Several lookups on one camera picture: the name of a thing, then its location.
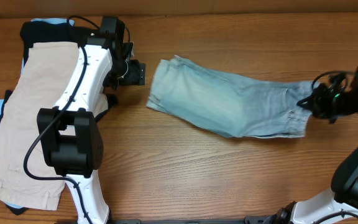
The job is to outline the light blue denim shorts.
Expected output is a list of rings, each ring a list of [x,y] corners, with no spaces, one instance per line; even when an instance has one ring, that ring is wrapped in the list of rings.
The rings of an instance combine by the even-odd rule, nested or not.
[[[270,82],[201,67],[187,58],[161,60],[147,107],[225,138],[302,138],[311,111],[297,103],[311,82]]]

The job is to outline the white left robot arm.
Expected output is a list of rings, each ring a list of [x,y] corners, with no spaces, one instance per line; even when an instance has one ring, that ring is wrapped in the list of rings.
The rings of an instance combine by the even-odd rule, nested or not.
[[[115,104],[105,87],[144,85],[145,64],[132,59],[133,42],[124,40],[130,32],[120,19],[104,17],[89,35],[78,37],[73,26],[69,34],[79,45],[79,57],[70,81],[53,108],[37,114],[39,136],[24,158],[24,171],[30,154],[41,144],[44,161],[53,167],[53,180],[64,181],[78,212],[78,223],[112,223],[111,210],[103,198],[98,170],[103,160],[103,140],[98,118]]]

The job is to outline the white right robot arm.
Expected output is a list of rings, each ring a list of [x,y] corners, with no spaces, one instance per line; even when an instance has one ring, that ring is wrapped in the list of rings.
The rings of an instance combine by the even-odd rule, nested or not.
[[[358,67],[347,79],[347,71],[329,71],[329,86],[312,86],[312,94],[298,106],[310,110],[314,117],[333,124],[339,117],[358,113]],[[336,223],[347,218],[358,219],[358,148],[336,169],[330,189],[309,200],[292,202],[265,223]]]

